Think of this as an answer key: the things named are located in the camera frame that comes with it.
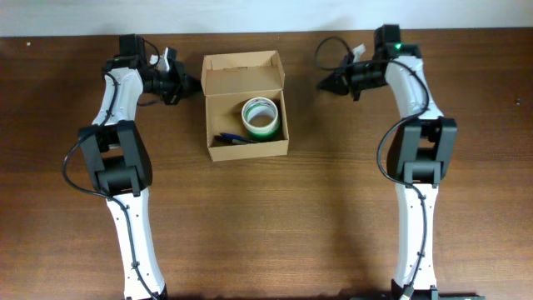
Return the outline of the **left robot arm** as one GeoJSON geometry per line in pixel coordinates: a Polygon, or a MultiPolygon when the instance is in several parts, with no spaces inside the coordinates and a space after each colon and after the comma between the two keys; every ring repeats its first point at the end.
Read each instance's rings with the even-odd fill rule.
{"type": "Polygon", "coordinates": [[[104,198],[120,248],[126,299],[165,299],[167,285],[157,264],[149,221],[152,164],[135,124],[144,93],[166,105],[201,91],[171,47],[147,55],[149,42],[136,34],[119,38],[119,53],[106,61],[102,105],[88,127],[78,132],[92,183],[90,193],[104,198]]]}

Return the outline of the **white masking tape roll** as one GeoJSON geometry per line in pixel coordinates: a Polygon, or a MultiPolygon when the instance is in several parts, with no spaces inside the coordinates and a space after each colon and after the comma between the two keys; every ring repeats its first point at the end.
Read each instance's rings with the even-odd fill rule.
{"type": "Polygon", "coordinates": [[[273,126],[277,123],[280,124],[279,110],[276,104],[266,97],[254,97],[249,99],[242,107],[242,122],[245,128],[253,127],[265,127],[273,126]],[[270,122],[264,125],[254,125],[252,122],[256,118],[269,117],[270,122]]]}

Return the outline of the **blue pen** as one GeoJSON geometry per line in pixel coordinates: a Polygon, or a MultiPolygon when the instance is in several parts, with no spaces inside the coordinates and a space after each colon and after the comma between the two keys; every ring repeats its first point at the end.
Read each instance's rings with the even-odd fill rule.
{"type": "Polygon", "coordinates": [[[239,136],[239,135],[236,135],[236,134],[221,132],[220,135],[222,137],[230,138],[230,139],[233,139],[233,140],[238,140],[238,141],[241,141],[241,142],[244,142],[244,143],[259,143],[258,141],[252,140],[252,139],[247,138],[247,137],[242,137],[242,136],[239,136]]]}

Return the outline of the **black sharpie marker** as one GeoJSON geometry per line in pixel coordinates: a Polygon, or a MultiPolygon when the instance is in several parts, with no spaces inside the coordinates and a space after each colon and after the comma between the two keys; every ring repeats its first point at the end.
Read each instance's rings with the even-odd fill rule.
{"type": "Polygon", "coordinates": [[[214,139],[221,143],[227,143],[227,144],[233,144],[233,145],[246,145],[249,144],[247,141],[243,141],[241,139],[235,139],[231,137],[225,137],[222,135],[216,135],[214,139]]]}

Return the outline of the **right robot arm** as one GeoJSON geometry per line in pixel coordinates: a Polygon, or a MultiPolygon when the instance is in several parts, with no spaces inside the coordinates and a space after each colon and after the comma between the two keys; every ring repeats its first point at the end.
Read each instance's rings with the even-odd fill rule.
{"type": "Polygon", "coordinates": [[[401,116],[376,150],[380,173],[395,184],[399,207],[399,253],[391,299],[437,299],[432,260],[433,208],[457,135],[456,121],[436,106],[424,76],[419,47],[403,43],[396,24],[374,32],[374,54],[361,60],[364,46],[349,47],[317,89],[358,100],[366,90],[391,88],[401,116]]]}

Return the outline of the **green tape roll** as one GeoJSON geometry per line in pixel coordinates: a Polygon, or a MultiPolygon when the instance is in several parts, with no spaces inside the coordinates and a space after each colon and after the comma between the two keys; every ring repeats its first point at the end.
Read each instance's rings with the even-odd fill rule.
{"type": "Polygon", "coordinates": [[[247,128],[247,131],[252,140],[258,142],[270,142],[274,140],[279,133],[281,125],[279,123],[273,126],[265,127],[253,127],[250,126],[247,128]]]}

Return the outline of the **brown cardboard box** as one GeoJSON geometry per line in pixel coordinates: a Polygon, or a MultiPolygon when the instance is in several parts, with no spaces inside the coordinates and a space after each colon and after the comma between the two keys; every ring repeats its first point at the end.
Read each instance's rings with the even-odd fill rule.
{"type": "MultiPolygon", "coordinates": [[[[277,51],[212,54],[203,58],[202,88],[206,103],[207,149],[212,161],[286,155],[289,146],[285,72],[277,51]],[[214,139],[220,133],[250,135],[242,122],[242,107],[251,98],[269,98],[280,115],[280,131],[270,142],[233,145],[214,139]]],[[[269,117],[252,123],[264,125],[269,117]]]]}

